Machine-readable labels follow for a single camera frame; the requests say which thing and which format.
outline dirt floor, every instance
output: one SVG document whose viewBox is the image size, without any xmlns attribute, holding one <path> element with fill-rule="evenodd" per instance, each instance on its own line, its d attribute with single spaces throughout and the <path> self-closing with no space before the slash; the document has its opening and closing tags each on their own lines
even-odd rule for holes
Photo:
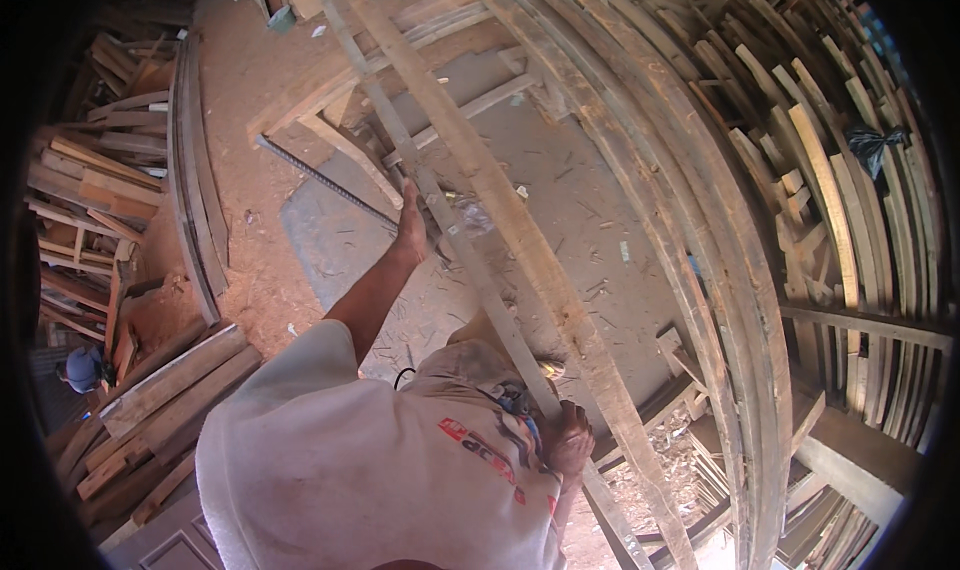
<svg viewBox="0 0 960 570">
<path fill-rule="evenodd" d="M 388 14 L 415 1 L 377 0 Z M 340 46 L 330 31 L 311 38 L 314 28 L 325 23 L 323 17 L 299 22 L 285 35 L 264 29 L 262 14 L 251 0 L 199 0 L 195 20 L 201 35 L 200 82 L 207 147 L 230 228 L 230 264 L 225 269 L 229 286 L 218 297 L 217 304 L 222 317 L 236 322 L 264 358 L 269 359 L 289 344 L 295 334 L 320 320 L 325 306 L 318 300 L 317 289 L 311 288 L 303 260 L 282 222 L 283 206 L 307 178 L 269 152 L 252 150 L 245 125 L 284 85 L 321 64 L 325 57 L 339 53 Z M 452 59 L 457 55 L 451 54 L 450 48 L 481 53 L 509 48 L 515 43 L 502 26 L 487 21 L 439 45 L 447 50 L 433 46 L 421 54 L 428 60 Z M 402 83 L 396 74 L 381 75 L 388 95 L 400 95 Z M 362 106 L 362 99 L 354 96 L 344 122 L 356 122 L 369 113 Z M 397 107 L 402 107 L 402 97 L 395 101 Z M 657 354 L 656 334 L 675 325 L 686 338 L 672 290 L 616 181 L 576 121 L 567 118 L 551 122 L 522 98 L 516 105 L 505 101 L 502 106 L 510 109 L 500 110 L 500 114 L 514 114 L 524 122 L 540 122 L 538 128 L 527 134 L 530 139 L 512 137 L 510 125 L 505 125 L 496 114 L 481 115 L 474 125 L 488 139 L 498 160 L 506 164 L 510 179 L 531 192 L 531 214 L 547 240 L 555 243 L 558 258 L 575 286 L 584 293 L 583 298 L 587 300 L 594 294 L 594 285 L 603 285 L 599 289 L 603 291 L 601 295 L 590 300 L 587 308 L 595 313 L 598 326 L 603 327 L 607 347 L 630 384 L 630 394 L 640 403 L 669 375 L 666 363 Z M 416 124 L 417 111 L 411 108 L 405 119 Z M 276 140 L 314 167 L 334 153 L 330 145 L 298 125 Z M 451 170 L 443 144 L 438 141 L 425 152 L 431 168 L 448 182 L 450 189 L 469 196 L 469 184 L 455 169 Z M 196 314 L 171 220 L 168 197 L 167 204 L 150 224 L 148 246 L 143 251 L 149 275 L 165 276 L 164 287 L 151 297 L 144 297 L 131 314 L 148 351 Z M 496 233 L 485 239 L 490 240 L 483 243 L 487 260 L 498 270 L 505 296 L 517 300 L 521 329 L 534 352 L 562 355 L 555 330 L 546 326 L 549 320 L 502 240 Z M 621 241 L 627 243 L 629 255 L 621 253 Z M 468 319 L 467 312 L 462 310 L 472 305 L 465 301 L 460 298 L 451 303 L 460 306 L 457 310 L 464 314 L 461 320 Z M 559 381 L 558 387 L 562 394 L 577 400 L 589 398 L 580 390 L 583 387 L 575 368 L 568 378 Z M 594 407 L 589 415 L 594 423 L 602 424 Z M 692 446 L 684 434 L 688 421 L 686 411 L 678 411 L 652 431 L 651 437 L 673 486 L 680 513 L 689 526 L 702 511 L 693 494 Z M 636 532 L 656 532 L 656 526 L 646 517 L 646 506 L 629 469 L 621 466 L 606 477 Z M 563 549 L 570 568 L 617 566 L 582 496 L 574 508 L 565 540 Z"/>
</svg>

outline black cable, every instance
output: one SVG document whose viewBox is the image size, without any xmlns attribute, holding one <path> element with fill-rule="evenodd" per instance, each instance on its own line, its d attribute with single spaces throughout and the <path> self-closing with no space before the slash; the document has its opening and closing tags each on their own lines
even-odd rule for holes
<svg viewBox="0 0 960 570">
<path fill-rule="evenodd" d="M 396 375 L 396 380 L 393 381 L 393 390 L 397 390 L 397 387 L 401 384 L 401 378 L 403 378 L 403 375 L 407 372 L 413 372 L 415 374 L 417 371 L 413 368 L 403 368 L 400 373 Z"/>
</svg>

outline person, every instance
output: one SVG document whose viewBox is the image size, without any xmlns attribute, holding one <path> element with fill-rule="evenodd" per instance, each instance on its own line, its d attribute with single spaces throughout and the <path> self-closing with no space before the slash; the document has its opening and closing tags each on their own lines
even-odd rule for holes
<svg viewBox="0 0 960 570">
<path fill-rule="evenodd" d="M 80 394 L 97 387 L 104 373 L 101 346 L 78 347 L 56 366 L 56 376 Z"/>
<path fill-rule="evenodd" d="M 570 401 L 546 423 L 485 312 L 401 390 L 358 380 L 432 249 L 417 199 L 405 181 L 383 257 L 207 417 L 199 497 L 230 570 L 566 566 L 594 431 Z"/>
</svg>

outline wood pile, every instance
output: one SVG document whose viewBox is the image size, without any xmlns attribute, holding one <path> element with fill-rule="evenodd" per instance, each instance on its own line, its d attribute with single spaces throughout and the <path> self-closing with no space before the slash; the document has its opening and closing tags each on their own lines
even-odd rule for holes
<svg viewBox="0 0 960 570">
<path fill-rule="evenodd" d="M 43 271 L 93 291 L 78 300 L 47 281 L 41 311 L 104 341 L 106 360 L 121 378 L 133 358 L 128 340 L 136 343 L 118 323 L 126 290 L 137 279 L 133 245 L 143 243 L 167 193 L 200 311 L 210 325 L 220 319 L 214 297 L 227 286 L 229 229 L 203 127 L 198 40 L 195 33 L 182 44 L 161 35 L 144 51 L 143 42 L 117 44 L 99 33 L 90 59 L 111 72 L 132 68 L 111 80 L 101 76 L 99 84 L 122 82 L 129 87 L 119 91 L 125 98 L 112 96 L 113 89 L 94 93 L 80 106 L 84 121 L 43 127 L 33 140 L 26 202 L 39 217 L 40 258 L 49 266 Z M 94 99 L 108 102 L 88 109 Z M 116 360 L 114 346 L 121 354 Z"/>
<path fill-rule="evenodd" d="M 702 0 L 689 17 L 650 0 L 609 3 L 670 60 L 740 162 L 777 290 L 797 308 L 784 314 L 793 378 L 917 447 L 945 374 L 943 351 L 805 312 L 919 325 L 944 317 L 936 163 L 896 57 L 871 39 L 878 31 L 863 19 L 865 4 Z M 848 144 L 855 126 L 905 131 L 902 143 L 883 147 L 876 181 Z M 711 464 L 702 458 L 708 505 L 721 494 Z M 787 528 L 782 561 L 808 556 L 839 568 L 869 551 L 877 527 L 821 484 L 804 505 L 788 506 Z"/>
<path fill-rule="evenodd" d="M 57 477 L 100 542 L 139 528 L 193 471 L 210 409 L 260 365 L 230 324 L 197 318 L 136 364 L 89 418 L 48 438 Z"/>
</svg>

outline long wooden board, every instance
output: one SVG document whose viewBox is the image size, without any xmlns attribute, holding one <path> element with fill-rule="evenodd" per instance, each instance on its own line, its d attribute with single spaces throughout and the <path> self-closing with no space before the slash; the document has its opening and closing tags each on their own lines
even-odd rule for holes
<svg viewBox="0 0 960 570">
<path fill-rule="evenodd" d="M 640 415 L 633 406 L 613 357 L 597 333 L 593 320 L 587 315 L 580 295 L 553 254 L 552 247 L 523 202 L 516 197 L 510 180 L 498 166 L 497 160 L 447 92 L 437 83 L 416 50 L 370 0 L 348 1 L 381 50 L 392 60 L 393 68 L 425 110 L 463 173 L 469 177 L 478 197 L 545 303 L 560 338 L 579 358 L 581 376 L 597 399 L 617 442 L 631 465 L 637 469 L 641 490 L 654 510 L 654 517 L 680 566 L 696 567 L 690 539 L 666 484 L 664 470 L 647 439 Z"/>
<path fill-rule="evenodd" d="M 486 271 L 483 260 L 470 244 L 462 227 L 458 225 L 458 220 L 454 216 L 450 205 L 446 202 L 443 192 L 437 184 L 436 177 L 429 169 L 419 168 L 419 156 L 416 147 L 411 142 L 410 136 L 396 110 L 390 104 L 390 100 L 383 93 L 376 79 L 367 71 L 366 60 L 347 32 L 340 14 L 337 13 L 337 7 L 333 6 L 332 0 L 323 0 L 323 4 L 328 10 L 327 18 L 333 24 L 334 30 L 346 50 L 347 57 L 357 72 L 366 76 L 364 88 L 367 94 L 370 96 L 374 107 L 376 107 L 381 120 L 388 128 L 391 138 L 401 151 L 407 167 L 414 168 L 414 177 L 421 193 L 428 201 L 430 211 L 437 219 L 439 226 L 444 229 L 458 258 L 470 274 L 474 286 L 479 292 L 480 301 L 494 324 L 498 336 L 503 340 L 510 358 L 524 377 L 527 387 L 544 415 L 549 421 L 557 421 L 560 417 L 560 404 L 542 380 L 533 355 L 516 330 L 516 325 L 513 324 L 510 314 L 506 312 L 503 302 L 500 300 L 499 291 Z M 348 4 L 339 0 L 339 9 L 347 8 Z M 595 503 L 599 504 L 594 509 L 605 533 L 613 532 L 616 535 L 616 538 L 610 540 L 610 544 L 621 566 L 624 568 L 646 568 L 647 565 L 642 563 L 646 561 L 645 555 L 633 535 L 633 531 L 630 530 L 630 525 L 616 506 L 610 508 L 604 504 L 605 501 L 612 499 L 609 487 L 604 480 L 598 480 L 595 473 L 590 471 L 590 468 L 587 468 L 584 475 L 584 491 L 592 493 L 591 497 L 595 498 Z"/>
<path fill-rule="evenodd" d="M 103 408 L 100 412 L 103 425 L 114 438 L 123 436 L 178 393 L 239 353 L 246 344 L 243 332 L 236 324 L 230 324 Z"/>
<path fill-rule="evenodd" d="M 327 141 L 342 151 L 344 155 L 354 160 L 376 184 L 380 192 L 383 193 L 395 210 L 403 208 L 403 197 L 397 191 L 397 188 L 387 180 L 387 170 L 363 144 L 352 138 L 353 135 L 341 132 L 327 123 L 326 120 L 318 116 L 303 116 L 299 123 L 312 130 L 318 137 Z"/>
</svg>

